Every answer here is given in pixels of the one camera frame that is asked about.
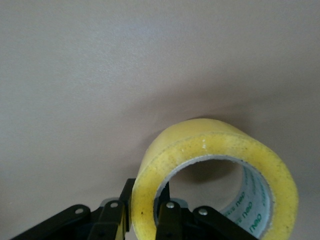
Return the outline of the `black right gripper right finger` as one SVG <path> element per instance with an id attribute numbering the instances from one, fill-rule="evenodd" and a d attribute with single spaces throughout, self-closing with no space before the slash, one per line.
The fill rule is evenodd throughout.
<path id="1" fill-rule="evenodd" d="M 170 198 L 167 183 L 157 205 L 157 240 L 255 240 L 252 234 L 210 206 L 193 211 Z"/>

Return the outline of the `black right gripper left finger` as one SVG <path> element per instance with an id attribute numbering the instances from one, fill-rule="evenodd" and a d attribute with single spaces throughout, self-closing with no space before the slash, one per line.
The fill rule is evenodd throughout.
<path id="1" fill-rule="evenodd" d="M 107 198 L 92 211 L 83 204 L 72 205 L 14 240 L 124 240 L 130 231 L 130 203 L 134 178 L 129 178 L 119 197 Z"/>

